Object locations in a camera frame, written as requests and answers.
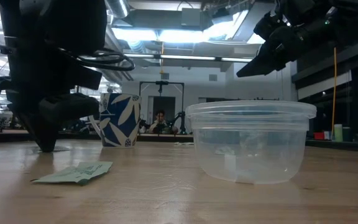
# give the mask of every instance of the person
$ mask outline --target person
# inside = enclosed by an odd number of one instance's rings
[[[166,133],[166,128],[170,128],[167,124],[167,121],[165,120],[165,111],[164,110],[158,110],[155,114],[155,121],[150,126],[150,128],[147,130],[147,133],[162,133],[162,134],[171,134],[171,133],[177,133],[178,128],[172,127],[172,129],[168,130],[169,133]]]

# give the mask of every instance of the wooden table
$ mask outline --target wooden table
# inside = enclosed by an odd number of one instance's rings
[[[192,146],[57,145],[0,144],[0,223],[358,223],[358,152],[309,147],[291,182],[251,185],[206,175]],[[30,183],[81,161],[114,164],[84,187]]]

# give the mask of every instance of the container rim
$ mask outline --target container rim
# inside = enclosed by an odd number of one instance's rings
[[[303,114],[309,118],[316,116],[317,108],[314,105],[293,101],[277,100],[236,100],[191,105],[186,109],[186,115],[192,117],[198,114],[230,113],[230,112],[272,112]]]

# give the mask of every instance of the clear plastic bowl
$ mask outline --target clear plastic bowl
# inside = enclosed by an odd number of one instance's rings
[[[316,107],[287,101],[225,101],[192,105],[186,114],[200,166],[208,175],[275,184],[298,172]]]

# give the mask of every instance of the blue and white mug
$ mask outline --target blue and white mug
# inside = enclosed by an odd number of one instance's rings
[[[102,139],[103,147],[134,147],[140,122],[140,96],[122,93],[102,93],[100,123],[89,117]]]

